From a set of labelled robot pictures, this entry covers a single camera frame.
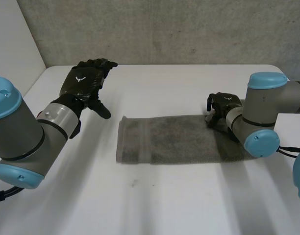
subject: gray wall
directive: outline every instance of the gray wall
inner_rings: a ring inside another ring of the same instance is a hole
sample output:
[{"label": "gray wall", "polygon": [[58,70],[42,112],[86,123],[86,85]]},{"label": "gray wall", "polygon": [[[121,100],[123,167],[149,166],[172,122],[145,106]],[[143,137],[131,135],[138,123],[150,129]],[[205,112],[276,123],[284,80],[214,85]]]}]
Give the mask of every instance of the gray wall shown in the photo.
[{"label": "gray wall", "polygon": [[46,65],[271,64],[300,79],[300,0],[18,0]]}]

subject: white wall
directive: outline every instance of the white wall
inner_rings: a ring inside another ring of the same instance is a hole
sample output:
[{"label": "white wall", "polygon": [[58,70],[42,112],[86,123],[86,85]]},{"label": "white wall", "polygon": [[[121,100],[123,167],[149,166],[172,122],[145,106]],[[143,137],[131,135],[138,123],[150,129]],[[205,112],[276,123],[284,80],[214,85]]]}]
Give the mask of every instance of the white wall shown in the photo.
[{"label": "white wall", "polygon": [[0,0],[0,76],[25,95],[45,69],[16,0]]}]

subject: white logo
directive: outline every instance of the white logo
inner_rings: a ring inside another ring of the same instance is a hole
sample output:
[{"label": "white logo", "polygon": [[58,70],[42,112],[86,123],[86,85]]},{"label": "white logo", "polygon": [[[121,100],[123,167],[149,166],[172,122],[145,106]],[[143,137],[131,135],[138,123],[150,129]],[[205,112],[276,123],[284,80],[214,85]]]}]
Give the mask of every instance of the white logo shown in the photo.
[{"label": "white logo", "polygon": [[83,79],[85,79],[86,77],[83,77],[83,78],[78,78],[78,77],[76,77],[76,80],[77,80],[77,82],[80,82],[81,80],[83,80]]}]

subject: concrete wall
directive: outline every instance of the concrete wall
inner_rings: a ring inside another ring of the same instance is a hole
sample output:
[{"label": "concrete wall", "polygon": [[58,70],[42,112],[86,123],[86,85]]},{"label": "concrete wall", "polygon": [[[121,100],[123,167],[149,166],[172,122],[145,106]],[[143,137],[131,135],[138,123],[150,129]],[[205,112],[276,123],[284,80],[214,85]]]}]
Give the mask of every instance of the concrete wall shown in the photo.
[{"label": "concrete wall", "polygon": [[16,0],[0,0],[0,76],[25,95],[45,69]]},{"label": "concrete wall", "polygon": [[300,79],[300,0],[18,0],[47,66],[272,64]]}]

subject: gray cylindrical link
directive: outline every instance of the gray cylindrical link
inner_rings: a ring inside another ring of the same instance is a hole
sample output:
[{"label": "gray cylindrical link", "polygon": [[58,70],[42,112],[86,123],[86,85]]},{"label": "gray cylindrical link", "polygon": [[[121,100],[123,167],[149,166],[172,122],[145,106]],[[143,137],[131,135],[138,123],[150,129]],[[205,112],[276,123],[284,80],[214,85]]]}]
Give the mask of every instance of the gray cylindrical link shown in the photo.
[{"label": "gray cylindrical link", "polygon": [[55,127],[40,123],[45,140],[40,148],[29,157],[18,161],[4,161],[0,164],[13,165],[45,176],[66,143],[65,137]]},{"label": "gray cylindrical link", "polygon": [[279,113],[296,113],[300,108],[300,84],[298,82],[287,82],[275,106],[278,107]]},{"label": "gray cylindrical link", "polygon": [[283,93],[285,86],[273,89],[247,89],[243,117],[257,123],[276,122],[278,110],[278,99]]},{"label": "gray cylindrical link", "polygon": [[75,130],[79,121],[77,115],[70,108],[57,103],[49,104],[37,119],[50,121],[58,125],[66,132],[68,138]]},{"label": "gray cylindrical link", "polygon": [[0,119],[0,157],[20,157],[37,147],[42,137],[41,125],[22,100],[15,112]]},{"label": "gray cylindrical link", "polygon": [[233,108],[231,111],[228,112],[226,115],[226,124],[232,130],[232,123],[238,116],[243,114],[243,107],[236,107]]}]

